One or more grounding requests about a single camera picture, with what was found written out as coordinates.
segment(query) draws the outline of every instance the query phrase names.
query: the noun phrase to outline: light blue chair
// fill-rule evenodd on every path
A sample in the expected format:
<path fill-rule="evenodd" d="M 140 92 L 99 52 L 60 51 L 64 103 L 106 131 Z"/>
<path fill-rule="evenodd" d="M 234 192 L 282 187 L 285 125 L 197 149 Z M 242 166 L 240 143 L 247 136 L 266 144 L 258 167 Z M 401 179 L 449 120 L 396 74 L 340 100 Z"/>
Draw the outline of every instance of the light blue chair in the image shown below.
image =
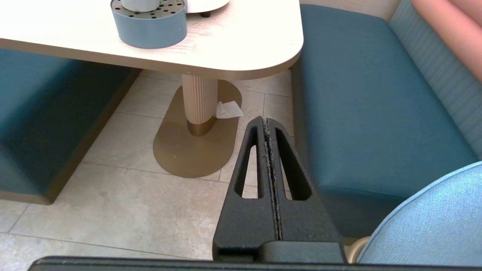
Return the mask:
<path fill-rule="evenodd" d="M 482 266 L 482 162 L 443 176 L 400 204 L 357 263 Z"/>

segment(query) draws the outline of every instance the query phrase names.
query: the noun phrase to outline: floor tile grout line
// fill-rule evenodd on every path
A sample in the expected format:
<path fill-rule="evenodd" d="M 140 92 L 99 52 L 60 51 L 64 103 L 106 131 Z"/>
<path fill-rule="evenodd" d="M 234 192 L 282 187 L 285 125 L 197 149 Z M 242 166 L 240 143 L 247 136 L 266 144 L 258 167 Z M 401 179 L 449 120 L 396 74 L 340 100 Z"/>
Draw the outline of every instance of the floor tile grout line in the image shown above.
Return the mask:
<path fill-rule="evenodd" d="M 261 93 L 261 94 L 267 94 L 267 95 L 273 95 L 273 96 L 280 96 L 280 97 L 286 97 L 286 98 L 293 98 L 293 96 L 286 96 L 286 95 L 281 95 L 281 94 L 273 94 L 273 93 L 264 93 L 264 92 L 259 92 L 259 91 L 253 91 L 253 90 L 243 90 L 243 91 L 249 91 L 249 92 L 255 92 L 255 93 Z"/>
<path fill-rule="evenodd" d="M 18 216 L 17 220 L 15 221 L 15 223 L 10 227 L 10 229 L 8 230 L 7 233 L 10 233 L 10 231 L 15 227 L 15 225 L 17 224 L 17 222 L 20 220 L 20 218 L 22 217 L 22 215 L 25 213 L 25 211 L 27 210 L 27 208 L 30 206 L 30 204 L 27 204 L 27 206 L 25 207 L 25 209 L 23 210 L 23 212 Z"/>
<path fill-rule="evenodd" d="M 161 119 L 161 120 L 164 119 L 164 118 L 161 118 L 161 117 L 153 117 L 153 116 L 146 116 L 146 115 L 138 115 L 138 114 L 132 114 L 132 113 L 119 112 L 119 111 L 117 111 L 117 109 L 114 111 L 114 113 L 123 114 L 123 115 L 137 116 L 137 117 L 147 117 L 147 118 L 153 118 L 153 119 Z"/>
<path fill-rule="evenodd" d="M 81 163 L 101 165 L 101 166 L 114 167 L 114 168 L 121 168 L 121 169 L 127 169 L 127 170 L 137 170 L 137 171 L 156 173 L 156 174 L 162 174 L 162 175 L 167 175 L 167 176 L 177 176 L 177 175 L 170 174 L 170 173 L 156 172 L 156 171 L 150 171 L 150 170 L 145 170 L 145 169 L 129 168 L 129 167 L 123 167 L 123 166 L 116 166 L 116 165 L 108 165 L 108 164 L 102 164 L 102 163 L 94 163 L 94 162 L 88 162 L 88 161 L 81 161 Z M 209 180 L 209 179 L 203 179 L 203 178 L 188 178 L 188 177 L 181 177 L 181 176 L 177 176 L 177 177 L 186 178 L 186 179 L 193 179 L 193 180 L 209 181 L 209 182 L 226 183 L 226 182 L 223 182 L 223 181 L 220 181 L 220 180 L 216 181 L 216 180 Z"/>
<path fill-rule="evenodd" d="M 196 260 L 195 258 L 189 258 L 189 257 L 183 257 L 183 256 L 176 256 L 176 255 L 170 255 L 170 254 L 163 254 L 163 253 L 157 253 L 157 252 L 150 252 L 150 251 L 142 251 L 142 250 L 136 250 L 136 249 L 130 249 L 130 248 L 122 248 L 122 247 L 108 246 L 108 245 L 103 245 L 103 244 L 90 244 L 90 243 L 84 243 L 84 242 L 67 241 L 67 240 L 56 239 L 56 238 L 39 237 L 39 236 L 32 236 L 32 235 L 25 235 L 25 234 L 18 234 L 18 233 L 10 233 L 10 232 L 9 232 L 9 233 L 6 233 L 6 234 L 15 235 L 15 236 L 22 236 L 22 237 L 30 237 L 30 238 L 39 238 L 39 239 L 52 240 L 52 241 L 59 241 L 59 242 L 66 242 L 66 243 L 73 243 L 73 244 L 93 245 L 93 246 L 99 246 L 99 247 L 105 247 L 105 248 L 121 249 L 121 250 L 133 251 L 133 252 L 149 253 L 149 254 L 162 255 L 162 256 L 168 256 L 168 257 L 177 257 L 177 258 L 183 258 L 183 259 Z"/>

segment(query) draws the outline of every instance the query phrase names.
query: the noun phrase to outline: beige floor tile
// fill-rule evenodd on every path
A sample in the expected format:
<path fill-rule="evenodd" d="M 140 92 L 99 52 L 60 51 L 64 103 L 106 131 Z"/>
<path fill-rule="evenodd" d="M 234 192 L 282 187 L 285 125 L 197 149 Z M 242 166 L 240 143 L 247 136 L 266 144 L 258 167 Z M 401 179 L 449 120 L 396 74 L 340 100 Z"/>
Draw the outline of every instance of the beige floor tile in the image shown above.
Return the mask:
<path fill-rule="evenodd" d="M 166 173 L 154 158 L 152 143 L 162 119 L 114 113 L 83 161 Z M 220 171 L 202 177 L 217 181 Z"/>
<path fill-rule="evenodd" d="M 164 118 L 180 82 L 138 77 L 116 112 Z"/>
<path fill-rule="evenodd" d="M 13 234 L 211 258 L 227 184 L 81 163 L 54 204 L 31 204 Z"/>
<path fill-rule="evenodd" d="M 149 69 L 143 70 L 139 76 L 157 78 L 157 79 L 163 79 L 163 80 L 171 80 L 171 81 L 177 81 L 177 82 L 181 81 L 180 74 L 164 72 L 164 71 L 155 71 L 155 70 L 149 70 Z"/>
<path fill-rule="evenodd" d="M 244 117 L 238 122 L 238 129 L 245 130 L 246 125 L 257 116 L 263 116 L 263 106 L 265 95 L 258 92 L 241 90 L 242 104 L 241 109 Z"/>
<path fill-rule="evenodd" d="M 233 175 L 234 166 L 236 164 L 236 160 L 238 159 L 238 155 L 241 148 L 242 139 L 244 136 L 243 130 L 238 130 L 236 133 L 236 141 L 234 143 L 234 151 L 227 162 L 227 164 L 221 169 L 221 176 L 219 177 L 219 181 L 221 182 L 230 182 L 231 176 Z M 248 170 L 246 172 L 246 179 L 244 181 L 245 185 L 249 186 L 257 186 L 257 171 L 256 171 L 256 147 L 251 148 L 250 152 L 250 159 L 248 162 Z"/>
<path fill-rule="evenodd" d="M 266 78 L 235 81 L 234 85 L 242 91 L 247 90 L 266 94 L 292 96 L 290 70 Z"/>
<path fill-rule="evenodd" d="M 0 200 L 0 232 L 8 232 L 28 203 Z"/>
<path fill-rule="evenodd" d="M 289 190 L 290 190 L 290 187 L 289 187 L 288 181 L 287 181 L 287 179 L 286 179 L 286 174 L 284 173 L 283 162 L 281 162 L 281 172 L 283 173 L 284 190 L 289 191 Z"/>
<path fill-rule="evenodd" d="M 3 271 L 27 271 L 33 261 L 46 256 L 183 259 L 174 256 L 5 233 L 0 233 L 0 255 L 0 265 Z"/>
<path fill-rule="evenodd" d="M 293 100 L 290 97 L 265 94 L 264 117 L 270 117 L 284 125 L 290 136 L 295 135 L 293 125 Z"/>
<path fill-rule="evenodd" d="M 285 192 L 284 192 L 284 195 L 286 196 L 286 198 L 287 198 L 288 200 L 293 200 L 292 197 L 291 197 L 291 192 L 285 191 Z"/>
<path fill-rule="evenodd" d="M 258 188 L 245 185 L 242 191 L 242 197 L 245 199 L 257 199 Z"/>

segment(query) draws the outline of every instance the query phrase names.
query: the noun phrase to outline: seat backrest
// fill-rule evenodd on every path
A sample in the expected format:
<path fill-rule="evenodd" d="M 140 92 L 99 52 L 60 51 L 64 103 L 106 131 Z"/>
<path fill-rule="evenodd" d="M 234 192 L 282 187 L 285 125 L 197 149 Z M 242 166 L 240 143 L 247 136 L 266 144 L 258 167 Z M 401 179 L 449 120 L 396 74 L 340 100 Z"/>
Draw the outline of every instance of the seat backrest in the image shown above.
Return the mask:
<path fill-rule="evenodd" d="M 435 1 L 437 3 L 430 1 L 430 5 L 435 6 L 444 1 L 448 2 L 447 5 L 457 2 Z M 453 12 L 463 17 L 463 13 L 460 14 L 457 8 L 454 8 Z M 459 54 L 457 58 L 452 52 L 453 48 L 444 43 L 440 34 L 419 15 L 410 0 L 400 2 L 389 24 L 467 142 L 482 159 L 482 83 L 480 78 L 467 68 L 470 63 L 468 65 L 460 61 L 459 58 L 463 60 L 463 57 Z M 465 39 L 456 42 L 462 44 L 472 41 Z"/>
<path fill-rule="evenodd" d="M 482 266 L 482 162 L 445 175 L 400 204 L 360 264 Z"/>

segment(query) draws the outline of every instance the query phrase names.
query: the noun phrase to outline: cup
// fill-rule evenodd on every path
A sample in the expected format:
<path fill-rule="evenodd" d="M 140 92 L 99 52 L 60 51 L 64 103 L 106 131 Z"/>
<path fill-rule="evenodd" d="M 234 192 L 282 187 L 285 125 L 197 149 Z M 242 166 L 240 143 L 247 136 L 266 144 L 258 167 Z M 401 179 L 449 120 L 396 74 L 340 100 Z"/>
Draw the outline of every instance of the cup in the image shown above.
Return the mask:
<path fill-rule="evenodd" d="M 161 0 L 120 0 L 122 6 L 134 12 L 149 12 L 157 9 Z"/>

